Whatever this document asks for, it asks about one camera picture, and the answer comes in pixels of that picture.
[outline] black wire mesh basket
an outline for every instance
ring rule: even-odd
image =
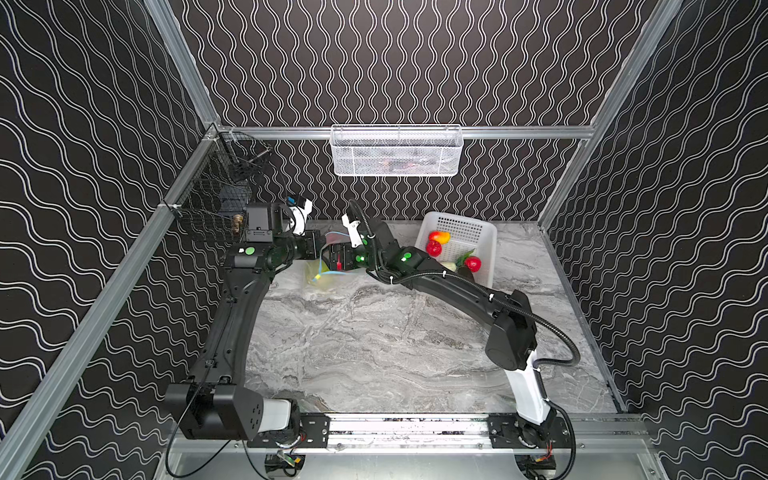
[[[272,148],[255,139],[217,144],[190,183],[189,194],[174,208],[182,230],[193,240],[237,243],[247,224],[243,209],[253,199],[254,178],[261,175]]]

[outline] aluminum frame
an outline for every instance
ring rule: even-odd
[[[248,134],[260,140],[330,140],[331,127],[222,127],[222,132]],[[525,138],[591,138],[594,128],[587,127],[465,127],[468,140],[504,140]]]
[[[144,5],[146,5],[157,31],[163,38],[170,58],[179,71],[181,83],[187,89],[200,121],[206,126],[210,124],[218,126],[220,124],[219,114],[210,99],[210,92],[203,83],[200,69],[197,68],[189,45],[184,40],[181,26],[170,7],[170,3],[168,0],[144,0]]]
[[[399,414],[328,413],[328,447],[297,448],[297,454],[373,455],[373,454],[478,454],[539,455],[544,449],[494,449],[488,435],[488,415],[477,414]],[[571,415],[578,452],[653,454],[647,428],[640,415]],[[178,462],[185,453],[214,453],[224,440],[187,440],[177,434],[169,457]],[[231,442],[222,453],[238,452],[242,442]],[[276,448],[248,448],[249,452],[275,453]],[[568,449],[555,449],[568,452]]]
[[[216,139],[216,130],[209,128],[168,190],[166,203],[184,201],[187,184],[204,164],[205,154]],[[24,474],[173,221],[173,212],[165,204],[158,205],[11,425],[0,443],[0,478],[3,480],[16,480]]]
[[[637,83],[640,73],[642,73],[651,55],[656,51],[661,38],[669,28],[670,23],[677,15],[682,4],[683,0],[659,0],[645,25],[643,25],[643,29],[627,56],[627,60],[611,85],[611,89],[606,94],[598,114],[595,115],[592,121],[592,126],[594,127],[592,137],[588,141],[579,143],[571,161],[568,162],[565,168],[565,172],[563,172],[558,184],[555,186],[554,192],[552,192],[549,201],[541,212],[538,224],[545,230],[549,230],[558,211],[560,211],[560,207],[568,198],[571,188],[576,184],[581,175],[581,171],[586,167],[587,162],[594,153],[594,149],[602,141],[608,127],[611,126],[616,115],[618,115],[621,105],[624,104],[630,91],[635,83]]]
[[[560,283],[563,284],[563,289],[565,290],[565,295],[568,297],[568,302],[571,304],[571,308],[574,310],[574,314],[578,319],[579,325],[581,325],[581,331],[584,333],[584,338],[587,339],[587,344],[589,345],[589,350],[592,351],[594,361],[597,363],[603,378],[605,378],[605,381],[608,384],[608,388],[611,390],[611,395],[614,397],[614,401],[617,403],[619,409],[622,412],[626,412],[627,403],[624,401],[624,397],[621,396],[619,388],[616,385],[616,380],[614,380],[614,376],[611,375],[611,371],[608,369],[608,365],[605,364],[605,359],[603,358],[603,354],[601,353],[600,347],[598,346],[598,341],[592,334],[592,331],[589,327],[589,322],[587,322],[587,317],[584,316],[584,312],[581,311],[581,304],[579,303],[578,298],[576,298],[576,293],[574,292],[573,288],[571,288],[571,281],[568,279],[568,275],[565,274],[565,270],[563,270],[563,264],[560,263],[558,253],[554,251],[554,245],[552,245],[551,240],[549,240],[549,235],[547,232],[541,228],[540,230],[541,239],[544,241],[544,245],[547,248],[547,252],[549,253],[550,260],[552,260],[554,269],[558,272]]]

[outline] metal mesh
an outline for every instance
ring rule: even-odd
[[[464,140],[458,125],[333,125],[330,145],[342,177],[452,177]]]
[[[243,234],[233,218],[253,198],[254,176],[261,174],[271,149],[255,139],[249,144],[219,146],[207,155],[195,175],[186,200],[174,209],[182,230],[194,240],[236,243]]]

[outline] white plastic basket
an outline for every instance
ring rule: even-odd
[[[435,230],[451,234],[451,240],[442,246],[442,253],[437,257],[437,261],[455,262],[464,253],[477,250],[475,256],[480,259],[482,265],[475,273],[475,282],[488,288],[493,287],[496,227],[492,223],[461,215],[429,212],[424,216],[415,247],[424,250],[429,241],[429,234]]]
[[[459,125],[333,125],[330,145],[341,177],[453,177],[464,138]]]

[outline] red component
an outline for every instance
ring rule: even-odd
[[[482,262],[478,257],[467,257],[467,260],[464,260],[464,264],[472,273],[477,273],[480,270],[480,266],[482,266]]]
[[[427,242],[426,251],[429,253],[429,256],[437,257],[442,253],[442,245],[437,240],[430,240]]]

